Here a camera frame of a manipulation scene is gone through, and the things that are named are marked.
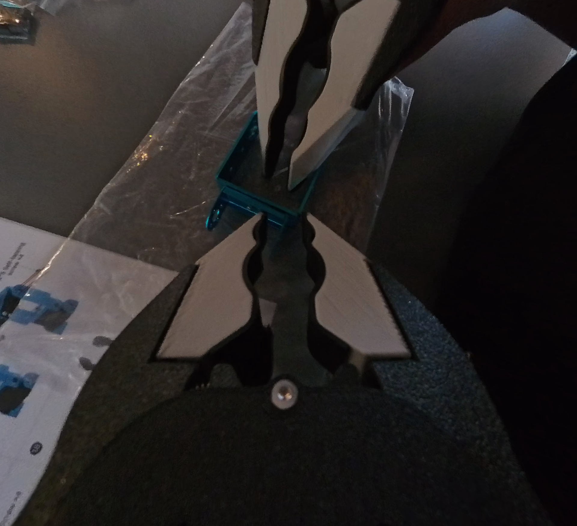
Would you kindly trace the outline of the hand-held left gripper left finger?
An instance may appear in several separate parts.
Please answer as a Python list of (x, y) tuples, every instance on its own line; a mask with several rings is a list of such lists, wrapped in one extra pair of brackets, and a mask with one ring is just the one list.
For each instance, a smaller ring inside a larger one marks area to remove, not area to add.
[(265, 243), (266, 214), (258, 213), (196, 261), (156, 359), (200, 360), (262, 324), (255, 284)]

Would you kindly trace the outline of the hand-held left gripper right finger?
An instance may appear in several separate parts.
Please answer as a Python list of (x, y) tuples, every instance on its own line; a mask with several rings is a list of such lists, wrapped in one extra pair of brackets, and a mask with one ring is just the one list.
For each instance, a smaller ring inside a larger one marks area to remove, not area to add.
[(367, 258), (307, 214), (314, 281), (309, 348), (316, 359), (408, 359), (411, 351)]

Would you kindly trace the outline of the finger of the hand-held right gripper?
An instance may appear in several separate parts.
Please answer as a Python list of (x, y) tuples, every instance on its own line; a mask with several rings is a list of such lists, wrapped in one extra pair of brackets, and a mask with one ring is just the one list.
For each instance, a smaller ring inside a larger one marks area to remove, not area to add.
[(292, 53), (302, 37), (308, 0), (270, 0), (257, 61), (257, 120), (263, 175), (271, 176), (296, 95), (298, 64)]
[(399, 7), (400, 0), (357, 0), (338, 16), (324, 85), (292, 153), (288, 190), (317, 170), (363, 118), (357, 95)]

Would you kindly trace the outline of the blue metal servo bracket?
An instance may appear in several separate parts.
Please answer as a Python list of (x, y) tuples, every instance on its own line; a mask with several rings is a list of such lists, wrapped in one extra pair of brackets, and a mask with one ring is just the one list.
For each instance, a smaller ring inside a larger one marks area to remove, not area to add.
[(273, 227), (292, 227), (305, 212), (320, 172), (314, 172), (293, 191), (287, 190), (287, 169), (277, 171), (271, 178), (263, 177), (254, 111), (216, 170), (219, 195), (206, 218), (206, 229), (216, 228), (227, 207), (247, 217), (264, 213)]

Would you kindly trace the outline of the grey desk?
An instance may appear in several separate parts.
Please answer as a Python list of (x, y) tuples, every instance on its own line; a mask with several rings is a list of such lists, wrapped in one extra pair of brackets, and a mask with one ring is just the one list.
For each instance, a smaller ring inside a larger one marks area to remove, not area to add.
[[(69, 234), (244, 1), (71, 0), (2, 45), (1, 216)], [(370, 248), (431, 309), (469, 198), (570, 48), (509, 8), (440, 18), (400, 73), (415, 96)]]

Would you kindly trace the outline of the clear plastic bag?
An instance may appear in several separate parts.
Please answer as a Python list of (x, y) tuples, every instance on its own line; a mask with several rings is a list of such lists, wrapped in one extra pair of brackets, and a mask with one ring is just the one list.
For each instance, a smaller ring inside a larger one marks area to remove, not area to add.
[[(256, 108), (251, 22), (252, 9), (242, 3), (70, 235), (104, 249), (84, 253), (81, 270), (99, 294), (161, 290), (218, 240), (205, 228), (215, 175)], [(323, 165), (307, 206), (363, 253), (413, 94), (398, 78), (379, 89)]]

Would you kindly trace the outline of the open instruction manual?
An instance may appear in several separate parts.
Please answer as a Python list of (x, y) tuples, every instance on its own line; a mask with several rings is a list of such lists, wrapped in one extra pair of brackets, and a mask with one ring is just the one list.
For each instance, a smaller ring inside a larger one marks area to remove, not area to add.
[(90, 372), (177, 272), (1, 219), (1, 525), (12, 525)]

